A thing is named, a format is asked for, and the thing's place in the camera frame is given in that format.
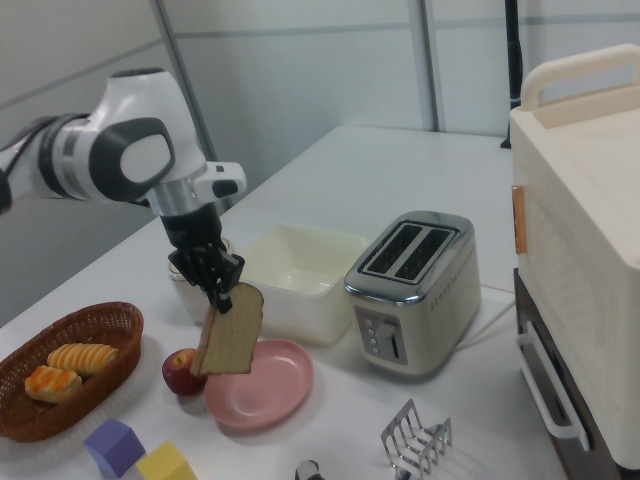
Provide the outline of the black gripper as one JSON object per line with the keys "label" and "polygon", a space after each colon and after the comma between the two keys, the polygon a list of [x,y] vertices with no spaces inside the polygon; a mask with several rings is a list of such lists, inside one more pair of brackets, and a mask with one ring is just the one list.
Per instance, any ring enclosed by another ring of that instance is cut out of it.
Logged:
{"label": "black gripper", "polygon": [[221,238],[222,225],[213,205],[193,212],[161,217],[175,250],[169,261],[193,286],[198,286],[210,305],[224,314],[233,304],[231,292],[238,284],[244,259],[232,254]]}

